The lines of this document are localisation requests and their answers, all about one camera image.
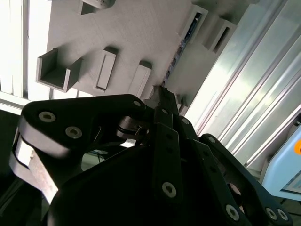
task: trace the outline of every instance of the rectangular slot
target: rectangular slot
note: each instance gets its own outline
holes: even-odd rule
[[[196,29],[196,27],[198,25],[198,22],[200,21],[201,17],[202,17],[201,13],[196,13],[195,14],[195,16],[194,16],[194,18],[193,18],[193,20],[191,22],[191,25],[189,26],[189,29],[188,29],[188,31],[187,31],[187,33],[185,35],[185,38],[183,39],[183,41],[185,43],[187,43],[190,40],[190,38],[192,37],[192,35],[193,35],[193,33],[194,33],[194,31],[195,31],[195,29]]]
[[[225,38],[227,37],[229,31],[230,31],[230,28],[226,27],[225,30],[224,30],[224,32],[222,33],[220,39],[217,41],[216,46],[213,49],[214,53],[218,52],[218,50],[220,49],[222,43],[224,42]]]
[[[101,90],[107,89],[109,79],[115,64],[115,59],[116,59],[116,54],[109,52],[108,50],[103,50],[101,69],[95,85],[97,89],[101,89]]]
[[[148,62],[140,62],[134,75],[134,79],[128,90],[128,93],[140,98],[150,74],[151,64]]]

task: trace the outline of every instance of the orange object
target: orange object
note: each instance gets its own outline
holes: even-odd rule
[[[301,155],[301,140],[295,144],[295,152]]]

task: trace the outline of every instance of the light blue device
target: light blue device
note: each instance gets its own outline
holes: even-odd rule
[[[271,195],[301,201],[301,154],[298,151],[301,153],[301,126],[268,163],[262,185]]]

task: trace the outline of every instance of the black mechanical arm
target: black mechanical arm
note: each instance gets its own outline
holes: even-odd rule
[[[156,87],[150,101],[116,95],[24,107],[10,166],[50,203],[47,225],[293,225],[214,136],[196,135],[173,93]],[[120,147],[127,139],[135,146]],[[105,161],[83,172],[93,150],[106,151]]]

